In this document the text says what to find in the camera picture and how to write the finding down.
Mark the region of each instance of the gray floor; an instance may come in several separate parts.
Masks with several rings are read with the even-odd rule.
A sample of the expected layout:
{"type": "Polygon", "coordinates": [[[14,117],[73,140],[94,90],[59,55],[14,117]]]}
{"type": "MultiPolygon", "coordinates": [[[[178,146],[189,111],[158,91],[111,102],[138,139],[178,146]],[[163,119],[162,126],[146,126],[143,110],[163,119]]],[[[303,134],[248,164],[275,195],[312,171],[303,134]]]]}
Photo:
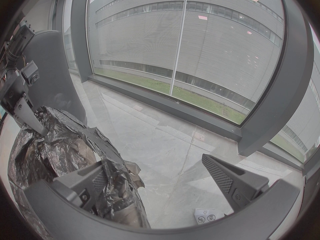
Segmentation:
{"type": "MultiPolygon", "coordinates": [[[[122,158],[136,162],[145,188],[139,194],[154,229],[196,225],[194,209],[232,209],[201,163],[203,153],[303,189],[301,172],[256,152],[238,155],[237,143],[113,90],[71,74],[86,110],[88,126],[98,127],[122,158]]],[[[302,192],[298,198],[300,208],[302,192]]]]}

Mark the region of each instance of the gray building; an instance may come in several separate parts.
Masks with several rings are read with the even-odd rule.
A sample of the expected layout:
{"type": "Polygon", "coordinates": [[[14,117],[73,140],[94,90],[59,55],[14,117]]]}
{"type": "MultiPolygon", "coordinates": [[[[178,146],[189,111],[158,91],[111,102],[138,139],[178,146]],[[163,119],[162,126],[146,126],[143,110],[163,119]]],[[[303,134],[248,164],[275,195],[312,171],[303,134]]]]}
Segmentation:
{"type": "MultiPolygon", "coordinates": [[[[114,70],[169,84],[182,6],[183,0],[91,2],[88,36],[95,73],[114,70]]],[[[188,0],[175,85],[247,115],[273,75],[283,33],[280,0],[188,0]]],[[[286,145],[294,146],[300,160],[320,135],[316,65],[320,56],[301,105],[280,131],[281,140],[274,140],[291,154],[286,145]]]]}

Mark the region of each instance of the metal pole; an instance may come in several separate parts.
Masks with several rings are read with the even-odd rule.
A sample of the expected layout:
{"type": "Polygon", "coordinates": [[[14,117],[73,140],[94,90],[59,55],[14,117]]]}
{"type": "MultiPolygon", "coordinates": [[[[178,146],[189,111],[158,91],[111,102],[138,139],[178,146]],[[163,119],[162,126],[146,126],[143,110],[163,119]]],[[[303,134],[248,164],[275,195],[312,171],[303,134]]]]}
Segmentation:
{"type": "Polygon", "coordinates": [[[180,44],[181,44],[181,38],[182,38],[182,30],[183,30],[183,22],[184,22],[184,16],[185,16],[185,14],[186,14],[186,7],[187,7],[187,0],[184,0],[182,20],[181,20],[181,26],[180,26],[180,34],[179,34],[179,41],[178,41],[178,47],[177,47],[177,53],[176,53],[176,60],[175,60],[175,62],[174,62],[174,68],[173,68],[171,85],[170,85],[170,91],[169,91],[169,95],[170,95],[170,96],[172,96],[172,90],[174,89],[174,78],[175,78],[175,76],[176,76],[176,71],[177,71],[179,51],[180,51],[180,44]]]}

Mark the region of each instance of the black plastic bag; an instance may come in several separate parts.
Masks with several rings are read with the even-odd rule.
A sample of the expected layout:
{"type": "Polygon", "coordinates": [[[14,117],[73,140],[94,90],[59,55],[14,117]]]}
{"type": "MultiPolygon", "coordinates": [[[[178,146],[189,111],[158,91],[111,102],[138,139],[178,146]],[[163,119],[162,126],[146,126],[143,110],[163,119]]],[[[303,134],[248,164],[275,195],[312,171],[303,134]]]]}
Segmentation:
{"type": "Polygon", "coordinates": [[[40,179],[52,182],[55,177],[96,162],[96,153],[108,183],[97,202],[95,214],[122,224],[150,228],[138,194],[144,184],[137,164],[124,161],[115,147],[97,128],[88,128],[68,112],[41,107],[36,113],[49,130],[42,137],[24,124],[11,150],[8,176],[22,215],[45,239],[51,239],[29,206],[23,190],[40,179]]]}

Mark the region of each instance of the green lawn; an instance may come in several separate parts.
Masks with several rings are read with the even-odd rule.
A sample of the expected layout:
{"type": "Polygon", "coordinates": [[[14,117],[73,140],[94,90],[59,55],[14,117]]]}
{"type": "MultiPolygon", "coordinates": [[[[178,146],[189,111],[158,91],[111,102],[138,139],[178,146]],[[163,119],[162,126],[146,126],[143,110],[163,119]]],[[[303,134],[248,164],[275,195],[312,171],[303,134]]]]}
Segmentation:
{"type": "MultiPolygon", "coordinates": [[[[164,82],[153,80],[146,77],[137,76],[134,74],[123,73],[115,70],[108,70],[102,68],[95,68],[94,73],[107,76],[110,78],[119,79],[125,82],[129,82],[138,86],[142,86],[163,94],[169,94],[170,85],[164,82]]],[[[229,119],[237,124],[242,123],[246,118],[246,115],[225,106],[219,102],[216,102],[212,99],[203,97],[196,93],[190,92],[188,90],[182,89],[180,87],[174,86],[172,96],[183,100],[185,102],[191,103],[195,106],[213,112],[217,115],[220,115],[224,118],[229,119]]]]}
{"type": "Polygon", "coordinates": [[[280,134],[275,135],[270,141],[275,145],[281,147],[283,150],[287,151],[289,154],[293,155],[302,163],[304,162],[304,155],[280,134]]]}

